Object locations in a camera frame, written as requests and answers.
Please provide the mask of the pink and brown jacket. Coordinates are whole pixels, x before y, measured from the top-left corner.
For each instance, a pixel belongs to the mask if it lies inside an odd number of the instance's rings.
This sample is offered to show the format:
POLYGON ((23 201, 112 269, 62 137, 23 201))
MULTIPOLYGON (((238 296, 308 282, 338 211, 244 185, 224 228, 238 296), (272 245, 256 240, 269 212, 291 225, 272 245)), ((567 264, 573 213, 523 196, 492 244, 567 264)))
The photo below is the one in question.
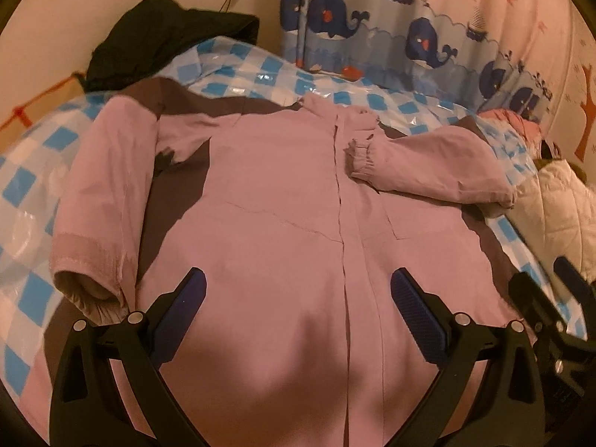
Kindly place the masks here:
POLYGON ((203 270, 206 300, 163 375, 211 444, 381 446, 434 376, 392 273, 509 323, 512 266, 484 218, 514 200, 472 120, 406 136, 313 94, 283 107, 152 78, 83 136, 51 275, 103 325, 203 270))

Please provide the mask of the pink clothing pile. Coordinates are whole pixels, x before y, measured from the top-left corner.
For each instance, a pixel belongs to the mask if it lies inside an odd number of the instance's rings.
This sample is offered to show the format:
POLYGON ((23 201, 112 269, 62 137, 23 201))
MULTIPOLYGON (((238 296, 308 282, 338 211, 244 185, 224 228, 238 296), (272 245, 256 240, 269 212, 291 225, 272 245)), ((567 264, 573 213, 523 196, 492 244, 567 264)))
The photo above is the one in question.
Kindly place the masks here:
POLYGON ((532 159, 560 159, 559 147, 545 138, 542 128, 509 109, 493 109, 481 112, 479 117, 501 128, 514 132, 525 145, 532 159))

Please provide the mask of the white quilted blanket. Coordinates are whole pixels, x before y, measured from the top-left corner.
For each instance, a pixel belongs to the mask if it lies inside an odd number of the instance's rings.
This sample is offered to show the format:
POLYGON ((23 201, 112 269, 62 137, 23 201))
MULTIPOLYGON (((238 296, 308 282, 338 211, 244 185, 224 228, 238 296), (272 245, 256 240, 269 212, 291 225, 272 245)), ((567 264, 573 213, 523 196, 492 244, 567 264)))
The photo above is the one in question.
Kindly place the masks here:
POLYGON ((595 193, 559 159, 515 190, 506 217, 538 259, 551 284, 560 286, 555 260, 563 256, 587 282, 595 281, 595 193))

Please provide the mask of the blue white checkered bed cover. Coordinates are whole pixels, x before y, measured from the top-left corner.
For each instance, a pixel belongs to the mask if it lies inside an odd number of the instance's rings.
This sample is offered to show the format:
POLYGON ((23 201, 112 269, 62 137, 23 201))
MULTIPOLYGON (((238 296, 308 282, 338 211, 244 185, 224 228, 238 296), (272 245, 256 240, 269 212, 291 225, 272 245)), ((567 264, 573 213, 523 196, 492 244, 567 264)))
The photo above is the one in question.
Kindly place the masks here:
MULTIPOLYGON (((450 101, 384 90, 367 79, 351 83, 308 74, 227 37, 190 48, 159 75, 207 97, 246 96, 288 105, 313 92, 336 104, 366 106, 405 134, 454 124, 470 113, 450 101)), ((93 92, 61 104, 1 153, 1 381, 14 400, 22 395, 61 300, 48 270, 58 198, 82 135, 110 96, 93 92)))

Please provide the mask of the whale pattern curtain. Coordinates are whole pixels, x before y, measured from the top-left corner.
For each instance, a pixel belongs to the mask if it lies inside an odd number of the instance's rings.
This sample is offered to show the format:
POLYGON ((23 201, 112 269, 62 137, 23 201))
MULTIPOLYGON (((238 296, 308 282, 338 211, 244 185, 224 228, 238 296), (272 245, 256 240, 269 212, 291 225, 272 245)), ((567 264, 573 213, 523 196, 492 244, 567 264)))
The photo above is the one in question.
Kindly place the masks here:
POLYGON ((549 0, 279 0, 282 54, 309 73, 525 119, 547 113, 549 0))

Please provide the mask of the black garment on bed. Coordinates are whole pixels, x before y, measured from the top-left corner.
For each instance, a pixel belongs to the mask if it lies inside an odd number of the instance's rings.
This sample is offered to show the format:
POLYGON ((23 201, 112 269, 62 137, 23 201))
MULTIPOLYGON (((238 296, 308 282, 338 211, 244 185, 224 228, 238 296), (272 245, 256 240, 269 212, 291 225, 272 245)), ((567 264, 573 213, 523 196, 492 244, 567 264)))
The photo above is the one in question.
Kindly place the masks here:
POLYGON ((119 91, 156 74, 203 41, 229 37, 255 44, 259 30, 255 15, 185 9, 175 0, 142 0, 119 18, 92 51, 83 88, 87 93, 119 91))

